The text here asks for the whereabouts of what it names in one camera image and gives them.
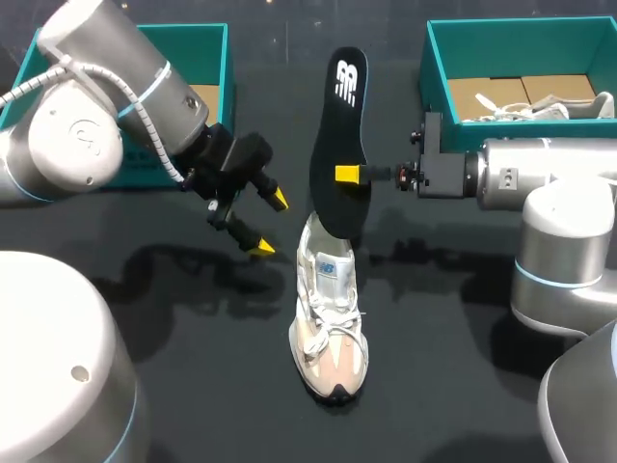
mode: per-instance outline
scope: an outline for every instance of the shoe insole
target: shoe insole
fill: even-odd
[[[370,185],[335,182],[335,166],[366,164],[362,112],[368,67],[358,48],[339,48],[328,63],[324,109],[310,159],[310,196],[324,229],[340,239],[362,233]]]

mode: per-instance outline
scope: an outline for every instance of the shoe lace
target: shoe lace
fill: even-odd
[[[335,303],[335,309],[326,307],[326,299],[315,291],[308,292],[308,304],[319,331],[304,345],[305,356],[315,359],[329,344],[330,336],[349,336],[360,348],[364,361],[368,363],[368,352],[364,343],[352,328],[361,321],[363,313],[358,310],[358,292],[352,288],[351,298],[345,305]]]
[[[492,116],[482,116],[478,119],[468,120],[469,122],[476,121],[515,121],[515,120],[530,120],[533,119],[533,109],[528,103],[512,103],[506,104],[499,108],[496,104],[490,101],[482,94],[477,94],[475,98],[482,106],[493,112]]]

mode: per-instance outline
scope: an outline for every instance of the cardboard box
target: cardboard box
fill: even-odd
[[[449,79],[454,109],[461,122],[491,116],[492,111],[475,97],[481,94],[501,108],[508,104],[533,104],[548,95],[563,99],[593,99],[589,79],[579,75],[532,75],[517,78]]]
[[[222,123],[233,132],[234,80],[226,24],[152,24],[138,28],[174,68],[196,89],[210,110],[207,123]],[[22,82],[45,72],[49,64],[39,53],[35,34],[19,74]],[[17,123],[34,102],[32,92],[10,103],[0,116],[0,129]],[[122,136],[124,159],[107,188],[174,187],[156,154]]]
[[[596,96],[589,78],[579,75],[530,75],[521,78],[531,104],[548,95],[564,99],[593,99]]]
[[[609,16],[428,21],[419,87],[423,109],[443,115],[443,150],[477,150],[488,138],[617,138],[614,119],[463,122],[491,114],[473,101],[478,93],[497,106],[551,94],[617,97],[617,23]]]
[[[486,77],[450,79],[447,84],[452,94],[456,114],[461,121],[473,120],[492,114],[489,109],[480,104],[475,97],[477,94],[482,94],[497,107],[529,102],[521,79],[490,79]]]

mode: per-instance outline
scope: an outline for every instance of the shoe tongue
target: shoe tongue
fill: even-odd
[[[341,304],[349,300],[347,288],[354,270],[354,262],[351,259],[317,253],[315,270],[319,294]]]

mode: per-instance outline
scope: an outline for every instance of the sneaker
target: sneaker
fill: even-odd
[[[553,102],[542,107],[535,108],[529,103],[513,103],[497,107],[492,101],[477,94],[475,98],[489,111],[492,116],[483,116],[478,119],[465,120],[464,123],[494,122],[494,121],[559,121],[570,118],[568,109],[564,104]]]
[[[614,119],[615,100],[609,92],[600,92],[594,99],[563,99],[555,95],[531,105],[533,111],[542,111],[555,104],[563,105],[568,111],[568,119]]]
[[[296,318],[289,327],[291,353],[313,392],[344,400],[358,392],[368,367],[354,251],[349,240],[328,234],[313,212],[302,232],[297,259]]]

